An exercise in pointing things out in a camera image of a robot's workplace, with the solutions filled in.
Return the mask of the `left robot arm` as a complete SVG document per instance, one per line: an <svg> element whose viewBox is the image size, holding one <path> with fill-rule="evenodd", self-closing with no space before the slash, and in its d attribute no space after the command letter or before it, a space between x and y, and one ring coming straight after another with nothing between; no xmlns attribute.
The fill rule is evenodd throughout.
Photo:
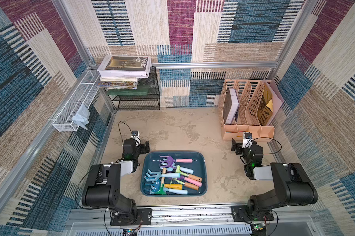
<svg viewBox="0 0 355 236"><path fill-rule="evenodd" d="M116 163L92 165L88 174L80 207L104 209L109 213L110 226L146 226L151 224L152 209L139 209L133 199L120 192L121 178L138 168L138 157L150 152L149 141L130 138L124 141L123 159Z"/></svg>

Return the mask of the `light blue fork rake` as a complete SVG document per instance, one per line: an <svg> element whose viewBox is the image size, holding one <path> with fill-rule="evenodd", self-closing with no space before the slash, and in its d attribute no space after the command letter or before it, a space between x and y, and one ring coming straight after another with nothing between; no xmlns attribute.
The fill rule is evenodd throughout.
<svg viewBox="0 0 355 236"><path fill-rule="evenodd" d="M180 178L180 173L162 174L161 172L152 172L151 170L148 170L148 172L146 173L146 176L144 177L144 179L147 182L155 182L158 179L160 179L161 177L165 177L165 178Z"/></svg>

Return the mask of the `teal plastic storage box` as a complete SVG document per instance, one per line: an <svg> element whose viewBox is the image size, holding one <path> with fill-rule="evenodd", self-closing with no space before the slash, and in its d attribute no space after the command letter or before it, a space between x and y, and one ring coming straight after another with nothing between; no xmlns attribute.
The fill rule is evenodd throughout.
<svg viewBox="0 0 355 236"><path fill-rule="evenodd" d="M148 197L199 197L207 191L204 156L195 151L160 151L144 160L141 192Z"/></svg>

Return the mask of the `green rake wooden handle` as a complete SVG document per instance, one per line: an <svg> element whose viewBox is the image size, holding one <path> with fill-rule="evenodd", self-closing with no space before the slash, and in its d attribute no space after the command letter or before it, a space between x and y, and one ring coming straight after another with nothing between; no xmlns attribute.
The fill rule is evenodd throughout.
<svg viewBox="0 0 355 236"><path fill-rule="evenodd" d="M162 174L166 174L167 168L163 168ZM166 195L166 192L164 190L164 181L165 177L161 178L161 185L158 191L155 192L156 195Z"/></svg>

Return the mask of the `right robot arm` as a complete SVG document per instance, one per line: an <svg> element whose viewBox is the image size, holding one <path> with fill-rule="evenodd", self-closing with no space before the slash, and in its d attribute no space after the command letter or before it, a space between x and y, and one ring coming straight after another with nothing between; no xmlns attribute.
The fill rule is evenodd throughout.
<svg viewBox="0 0 355 236"><path fill-rule="evenodd" d="M317 190L301 164L273 162L264 166L264 149L251 138L244 138L242 143L232 139L231 150L240 155L246 177L253 181L273 183L272 190L252 195L246 205L231 207L235 222L251 224L274 220L272 211L276 208L302 207L318 201Z"/></svg>

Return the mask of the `blue fork yellow handle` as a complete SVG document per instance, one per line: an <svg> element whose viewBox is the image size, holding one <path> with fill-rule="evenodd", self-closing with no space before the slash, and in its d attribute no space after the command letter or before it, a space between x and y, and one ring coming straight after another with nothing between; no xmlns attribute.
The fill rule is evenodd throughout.
<svg viewBox="0 0 355 236"><path fill-rule="evenodd" d="M167 192L185 195L187 190L182 189L181 184L162 184L160 180L145 183L144 188L147 194L166 195Z"/></svg>

